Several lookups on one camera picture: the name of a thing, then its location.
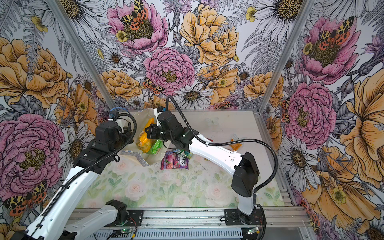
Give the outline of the blue checkered paper bag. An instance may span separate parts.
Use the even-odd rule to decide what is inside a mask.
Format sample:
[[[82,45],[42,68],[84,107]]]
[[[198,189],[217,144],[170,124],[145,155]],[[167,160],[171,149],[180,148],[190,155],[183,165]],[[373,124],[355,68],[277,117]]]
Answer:
[[[127,159],[136,165],[148,167],[160,162],[167,151],[161,140],[151,140],[145,129],[151,124],[156,124],[156,116],[153,109],[145,109],[133,112],[133,117],[137,122],[137,132],[133,138],[133,143],[128,144],[119,156]]]

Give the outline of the green white snack packet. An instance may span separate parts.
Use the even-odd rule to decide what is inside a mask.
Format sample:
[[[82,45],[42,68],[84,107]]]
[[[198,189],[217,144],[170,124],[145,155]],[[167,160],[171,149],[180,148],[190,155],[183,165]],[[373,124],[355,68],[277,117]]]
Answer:
[[[172,153],[179,154],[180,156],[185,156],[188,159],[191,159],[192,156],[193,156],[192,153],[189,153],[189,152],[187,152],[185,150],[179,150],[179,149],[173,150]]]

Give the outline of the green Lays chips bag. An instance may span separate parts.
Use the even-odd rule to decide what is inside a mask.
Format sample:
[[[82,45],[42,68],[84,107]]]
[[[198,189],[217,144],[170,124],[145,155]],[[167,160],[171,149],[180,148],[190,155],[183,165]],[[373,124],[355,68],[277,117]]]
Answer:
[[[163,147],[163,141],[162,140],[156,140],[156,142],[150,147],[148,154],[150,155],[157,155],[158,152]]]

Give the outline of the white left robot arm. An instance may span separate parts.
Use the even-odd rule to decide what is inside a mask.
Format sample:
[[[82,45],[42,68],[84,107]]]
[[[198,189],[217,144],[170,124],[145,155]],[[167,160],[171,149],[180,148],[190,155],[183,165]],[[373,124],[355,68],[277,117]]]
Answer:
[[[84,240],[110,224],[124,225],[128,220],[126,204],[111,200],[96,212],[75,224],[68,220],[90,185],[106,165],[116,161],[118,152],[133,142],[137,123],[132,119],[120,128],[116,121],[107,121],[96,128],[95,142],[74,160],[68,179],[54,195],[44,211],[24,231],[17,231],[13,240]]]

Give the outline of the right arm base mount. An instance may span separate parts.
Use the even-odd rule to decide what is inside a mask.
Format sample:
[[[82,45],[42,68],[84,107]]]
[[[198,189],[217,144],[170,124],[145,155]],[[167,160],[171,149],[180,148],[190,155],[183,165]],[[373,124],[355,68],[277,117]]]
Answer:
[[[224,209],[224,222],[227,226],[263,226],[267,220],[264,211],[254,207],[250,215],[242,213],[239,209]]]

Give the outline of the yellow orange snack bag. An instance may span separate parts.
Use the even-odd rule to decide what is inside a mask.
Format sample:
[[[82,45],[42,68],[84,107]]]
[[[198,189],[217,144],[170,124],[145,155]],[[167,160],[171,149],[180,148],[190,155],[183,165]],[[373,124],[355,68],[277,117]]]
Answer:
[[[145,133],[145,128],[148,127],[150,124],[153,124],[154,122],[154,118],[149,119],[136,140],[136,145],[138,149],[144,154],[146,154],[149,151],[150,147],[156,142],[155,140],[147,139],[147,134]]]

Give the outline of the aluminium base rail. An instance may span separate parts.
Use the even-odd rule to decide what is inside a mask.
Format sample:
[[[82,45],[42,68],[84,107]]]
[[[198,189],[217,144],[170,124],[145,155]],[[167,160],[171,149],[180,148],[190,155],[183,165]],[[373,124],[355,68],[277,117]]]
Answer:
[[[110,224],[87,240],[315,240],[302,207],[256,207],[264,211],[263,226],[227,226],[221,208],[130,208],[143,210],[140,227]]]

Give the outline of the small orange snack packet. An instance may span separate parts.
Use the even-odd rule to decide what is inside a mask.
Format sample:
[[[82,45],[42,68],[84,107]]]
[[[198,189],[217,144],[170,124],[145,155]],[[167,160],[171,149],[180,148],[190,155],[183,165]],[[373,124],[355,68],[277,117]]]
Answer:
[[[241,146],[242,146],[242,144],[240,144],[240,143],[234,143],[234,144],[230,145],[230,147],[232,148],[233,151],[238,151]]]

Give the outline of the floral table mat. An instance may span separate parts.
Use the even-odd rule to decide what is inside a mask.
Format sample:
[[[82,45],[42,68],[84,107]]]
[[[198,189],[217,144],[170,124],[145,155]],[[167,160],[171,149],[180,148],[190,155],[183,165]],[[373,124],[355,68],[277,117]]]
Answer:
[[[107,165],[78,208],[98,209],[110,200],[129,208],[236,207],[231,182],[227,172],[199,156],[192,157],[188,169],[164,170],[160,162],[142,167],[124,156]]]

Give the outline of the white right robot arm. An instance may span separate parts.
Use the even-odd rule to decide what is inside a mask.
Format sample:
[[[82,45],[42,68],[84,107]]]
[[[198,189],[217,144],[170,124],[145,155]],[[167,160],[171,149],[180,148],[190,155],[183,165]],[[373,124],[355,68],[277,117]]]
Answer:
[[[260,171],[251,153],[240,154],[223,147],[211,145],[211,141],[195,130],[183,127],[176,116],[162,107],[154,109],[156,123],[145,128],[147,138],[170,141],[177,149],[201,156],[233,175],[232,189],[238,194],[239,220],[251,223],[256,203],[254,188]]]

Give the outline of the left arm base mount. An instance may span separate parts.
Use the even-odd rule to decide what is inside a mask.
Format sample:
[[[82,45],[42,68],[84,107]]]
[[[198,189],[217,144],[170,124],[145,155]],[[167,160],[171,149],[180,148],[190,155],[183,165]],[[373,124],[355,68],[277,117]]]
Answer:
[[[117,226],[140,227],[142,225],[143,210],[119,210],[117,215]]]

